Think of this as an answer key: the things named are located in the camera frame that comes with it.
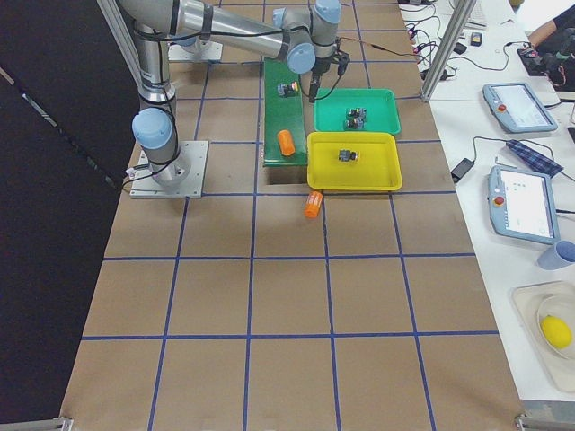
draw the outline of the yellow ball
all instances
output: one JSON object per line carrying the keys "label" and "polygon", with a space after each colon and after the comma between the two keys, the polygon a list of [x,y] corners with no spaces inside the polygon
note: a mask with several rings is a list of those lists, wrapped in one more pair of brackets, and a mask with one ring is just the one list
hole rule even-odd
{"label": "yellow ball", "polygon": [[545,339],[555,348],[566,348],[573,336],[567,323],[555,316],[547,316],[541,320],[541,331]]}

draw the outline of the black wall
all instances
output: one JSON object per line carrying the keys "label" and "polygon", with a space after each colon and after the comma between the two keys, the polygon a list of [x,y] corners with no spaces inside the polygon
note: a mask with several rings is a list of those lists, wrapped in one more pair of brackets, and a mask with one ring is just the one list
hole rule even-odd
{"label": "black wall", "polygon": [[95,1],[0,0],[0,11],[0,67],[16,82],[0,77],[0,423],[10,423],[59,414],[119,199],[102,174],[123,177],[138,99]]}

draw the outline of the beige tray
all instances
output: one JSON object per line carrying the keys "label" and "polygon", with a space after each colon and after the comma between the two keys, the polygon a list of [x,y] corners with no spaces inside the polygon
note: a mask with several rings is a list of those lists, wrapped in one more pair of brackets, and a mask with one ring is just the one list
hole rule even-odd
{"label": "beige tray", "polygon": [[553,295],[575,295],[575,286],[565,281],[519,287],[513,291],[513,302],[523,321],[535,350],[554,385],[565,392],[575,392],[575,361],[558,356],[549,347],[539,330],[537,309],[541,302]]}

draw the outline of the orange cylinder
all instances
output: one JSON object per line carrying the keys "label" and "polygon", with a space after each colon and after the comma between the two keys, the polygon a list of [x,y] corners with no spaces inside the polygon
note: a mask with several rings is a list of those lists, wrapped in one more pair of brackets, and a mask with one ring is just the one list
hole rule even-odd
{"label": "orange cylinder", "polygon": [[287,129],[278,132],[279,151],[282,155],[291,155],[296,152],[296,145],[291,132]]}
{"label": "orange cylinder", "polygon": [[323,195],[319,191],[312,191],[305,202],[304,214],[307,218],[316,218],[320,214]]}

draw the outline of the yellow tray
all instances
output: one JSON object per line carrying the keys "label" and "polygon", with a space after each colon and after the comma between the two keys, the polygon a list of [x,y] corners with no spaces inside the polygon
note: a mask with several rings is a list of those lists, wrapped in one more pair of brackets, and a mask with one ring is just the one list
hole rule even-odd
{"label": "yellow tray", "polygon": [[[343,162],[340,151],[357,160]],[[395,139],[388,133],[313,132],[307,137],[307,183],[318,190],[398,190],[402,173]]]}

